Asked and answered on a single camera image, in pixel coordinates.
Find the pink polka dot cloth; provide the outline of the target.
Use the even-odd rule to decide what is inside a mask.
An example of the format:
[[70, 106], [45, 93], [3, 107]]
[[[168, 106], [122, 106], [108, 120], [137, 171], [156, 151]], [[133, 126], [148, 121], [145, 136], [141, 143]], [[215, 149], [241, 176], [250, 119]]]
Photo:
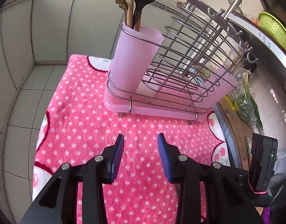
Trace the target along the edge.
[[196, 162], [229, 165], [228, 150], [213, 111], [203, 121], [130, 114], [123, 118], [103, 103], [110, 61], [71, 55], [51, 98], [38, 135], [33, 196], [64, 163], [80, 165], [124, 136], [114, 183], [103, 186], [109, 223], [174, 223], [177, 197], [164, 176], [158, 135]]

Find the gold flower spoon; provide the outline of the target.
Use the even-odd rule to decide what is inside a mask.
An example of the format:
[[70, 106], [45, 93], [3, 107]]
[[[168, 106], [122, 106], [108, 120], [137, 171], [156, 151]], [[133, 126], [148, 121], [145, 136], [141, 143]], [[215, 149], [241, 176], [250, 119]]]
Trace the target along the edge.
[[115, 0], [115, 3], [119, 5], [119, 8], [122, 9], [125, 13], [125, 24], [127, 25], [127, 12], [128, 12], [128, 2], [126, 0]]

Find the pink plastic drip tray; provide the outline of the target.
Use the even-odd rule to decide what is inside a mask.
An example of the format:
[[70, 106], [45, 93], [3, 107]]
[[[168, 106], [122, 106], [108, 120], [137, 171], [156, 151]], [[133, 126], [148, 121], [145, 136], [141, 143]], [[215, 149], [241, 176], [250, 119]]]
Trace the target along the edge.
[[120, 115], [132, 113], [202, 121], [212, 106], [236, 85], [234, 76], [223, 68], [204, 83], [199, 77], [173, 81], [162, 75], [151, 78], [146, 74], [134, 92], [119, 88], [109, 76], [103, 102], [108, 110]]

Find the wooden chopstick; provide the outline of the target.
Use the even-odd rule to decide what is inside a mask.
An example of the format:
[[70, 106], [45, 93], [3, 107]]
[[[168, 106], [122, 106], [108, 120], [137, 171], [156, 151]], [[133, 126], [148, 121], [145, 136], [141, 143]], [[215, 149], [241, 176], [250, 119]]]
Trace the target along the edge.
[[139, 17], [135, 24], [135, 27], [134, 27], [135, 31], [138, 31], [138, 32], [140, 31], [140, 23], [141, 23], [141, 13], [139, 14]]
[[132, 23], [133, 23], [133, 7], [134, 7], [134, 0], [128, 0], [128, 11], [126, 15], [126, 25], [129, 28], [132, 28]]

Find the bagged green vegetables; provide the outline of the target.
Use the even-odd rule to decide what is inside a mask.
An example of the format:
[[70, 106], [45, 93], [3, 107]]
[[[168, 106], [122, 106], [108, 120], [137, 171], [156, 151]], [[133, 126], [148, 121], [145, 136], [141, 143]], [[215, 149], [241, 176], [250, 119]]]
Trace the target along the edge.
[[251, 127], [255, 127], [257, 124], [255, 109], [251, 101], [246, 97], [245, 89], [237, 86], [228, 93], [228, 97], [233, 103], [239, 118], [248, 123]]

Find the green plastic basket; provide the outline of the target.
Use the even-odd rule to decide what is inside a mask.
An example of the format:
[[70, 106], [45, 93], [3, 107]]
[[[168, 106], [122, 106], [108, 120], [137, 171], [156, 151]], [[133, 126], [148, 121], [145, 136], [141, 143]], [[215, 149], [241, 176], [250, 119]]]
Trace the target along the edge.
[[267, 12], [259, 13], [258, 18], [260, 28], [286, 51], [286, 28], [284, 25]]

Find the pink utensil cup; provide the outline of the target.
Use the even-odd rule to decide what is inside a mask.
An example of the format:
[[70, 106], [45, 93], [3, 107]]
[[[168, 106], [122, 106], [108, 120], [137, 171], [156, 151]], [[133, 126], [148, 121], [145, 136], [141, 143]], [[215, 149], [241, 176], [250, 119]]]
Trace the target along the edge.
[[154, 28], [136, 31], [123, 24], [109, 66], [109, 89], [123, 98], [135, 93], [163, 40]]

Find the green onions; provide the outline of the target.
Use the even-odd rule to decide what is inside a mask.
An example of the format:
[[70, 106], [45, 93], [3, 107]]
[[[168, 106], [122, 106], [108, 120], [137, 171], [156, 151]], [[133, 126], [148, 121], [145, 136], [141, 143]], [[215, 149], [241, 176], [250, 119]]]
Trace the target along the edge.
[[250, 87], [249, 87], [249, 77], [252, 75], [252, 73], [249, 70], [244, 68], [244, 74], [246, 77], [245, 80], [243, 81], [243, 86], [245, 89], [245, 96], [251, 102], [251, 105], [253, 107], [254, 115], [256, 118], [256, 123], [255, 123], [256, 127], [259, 130], [263, 130], [263, 124], [262, 124], [262, 121], [260, 119], [259, 108], [258, 108], [258, 105], [257, 105], [256, 101], [254, 100], [251, 92], [250, 92]]

